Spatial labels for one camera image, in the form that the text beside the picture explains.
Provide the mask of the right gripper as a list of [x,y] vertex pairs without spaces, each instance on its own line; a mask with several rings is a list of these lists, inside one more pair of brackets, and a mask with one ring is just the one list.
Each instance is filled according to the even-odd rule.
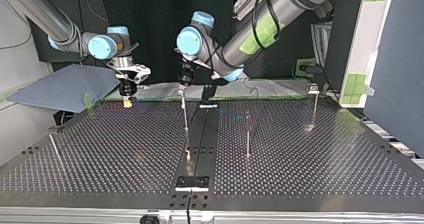
[[[137,84],[134,82],[136,73],[133,71],[125,71],[125,74],[127,78],[119,78],[119,93],[121,96],[132,96],[137,92]],[[124,97],[123,106],[125,108],[131,108],[134,104],[134,100],[134,97]]]

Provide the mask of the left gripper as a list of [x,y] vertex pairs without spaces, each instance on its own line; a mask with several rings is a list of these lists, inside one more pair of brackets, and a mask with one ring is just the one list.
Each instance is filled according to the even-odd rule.
[[197,65],[192,62],[181,62],[181,72],[178,76],[178,80],[181,85],[178,88],[178,94],[182,97],[186,97],[187,86],[190,86],[194,81],[195,71]]

